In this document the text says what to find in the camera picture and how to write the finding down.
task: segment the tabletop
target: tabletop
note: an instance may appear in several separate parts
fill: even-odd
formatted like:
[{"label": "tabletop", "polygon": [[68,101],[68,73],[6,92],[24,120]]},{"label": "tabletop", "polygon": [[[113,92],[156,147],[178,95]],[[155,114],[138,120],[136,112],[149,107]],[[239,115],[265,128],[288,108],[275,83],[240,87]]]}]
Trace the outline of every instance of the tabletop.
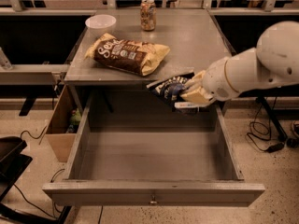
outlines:
[{"label": "tabletop", "polygon": [[169,46],[170,52],[152,74],[146,77],[130,74],[85,59],[87,49],[96,40],[87,31],[67,71],[66,84],[97,85],[100,82],[164,79],[191,71],[200,72],[224,56],[231,56],[217,26],[204,9],[158,8],[157,25],[151,32],[141,29],[139,9],[105,9],[97,14],[110,14],[117,19],[113,35],[118,39],[163,44]]}]

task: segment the can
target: can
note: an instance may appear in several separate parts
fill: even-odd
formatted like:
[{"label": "can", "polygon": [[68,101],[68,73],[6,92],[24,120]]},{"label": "can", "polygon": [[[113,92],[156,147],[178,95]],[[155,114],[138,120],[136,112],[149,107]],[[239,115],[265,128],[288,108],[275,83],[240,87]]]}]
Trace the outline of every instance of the can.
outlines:
[{"label": "can", "polygon": [[156,4],[154,0],[142,0],[140,8],[141,28],[152,31],[156,27]]}]

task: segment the white bowl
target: white bowl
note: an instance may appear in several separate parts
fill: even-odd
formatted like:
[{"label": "white bowl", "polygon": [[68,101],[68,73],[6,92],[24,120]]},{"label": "white bowl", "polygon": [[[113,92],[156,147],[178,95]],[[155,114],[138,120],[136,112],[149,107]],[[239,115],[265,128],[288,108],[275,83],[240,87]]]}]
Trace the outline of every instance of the white bowl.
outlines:
[{"label": "white bowl", "polygon": [[116,25],[116,19],[107,14],[100,14],[87,19],[85,21],[85,25],[93,35],[99,37],[104,33],[113,33]]}]

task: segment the drawer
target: drawer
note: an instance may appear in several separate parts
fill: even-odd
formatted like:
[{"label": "drawer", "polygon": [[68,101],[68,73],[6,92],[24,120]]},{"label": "drawer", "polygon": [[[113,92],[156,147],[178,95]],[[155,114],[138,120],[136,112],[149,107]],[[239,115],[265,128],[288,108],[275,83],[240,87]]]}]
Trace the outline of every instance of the drawer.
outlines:
[{"label": "drawer", "polygon": [[59,205],[248,206],[264,191],[245,182],[217,105],[172,112],[149,91],[91,91],[60,182]]}]

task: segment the speckled floor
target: speckled floor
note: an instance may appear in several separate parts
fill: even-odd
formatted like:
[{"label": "speckled floor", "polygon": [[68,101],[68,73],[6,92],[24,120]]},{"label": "speckled floor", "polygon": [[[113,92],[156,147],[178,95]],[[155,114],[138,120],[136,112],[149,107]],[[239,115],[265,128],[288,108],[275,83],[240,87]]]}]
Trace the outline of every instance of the speckled floor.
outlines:
[{"label": "speckled floor", "polygon": [[[298,100],[277,101],[277,106],[284,107],[286,104],[299,103]],[[105,206],[101,223],[298,223],[299,148],[284,147],[279,152],[271,154],[258,151],[246,137],[246,133],[259,105],[252,99],[246,99],[233,101],[227,107],[225,123],[235,155],[245,180],[264,184],[265,192],[261,197],[249,207]],[[26,117],[19,117],[20,109],[21,102],[0,100],[0,136],[19,136],[24,130],[28,130],[33,136],[39,136],[52,114],[51,103],[47,100],[38,100]],[[259,114],[258,121],[267,124],[268,119],[264,110]],[[280,122],[288,136],[293,137],[292,121],[281,119]],[[261,148],[278,141],[276,130],[273,128],[272,131],[271,141],[257,141]],[[17,181],[17,186],[30,202],[53,215],[51,199],[41,188],[45,182],[51,181],[57,171],[64,168],[64,163],[57,162],[47,138],[35,140],[28,133],[24,133],[22,137],[28,145],[23,154],[33,157],[33,161]],[[10,190],[2,203],[12,209],[47,217],[28,204],[15,188]],[[101,208],[101,206],[73,208],[65,223],[98,223]]]}]

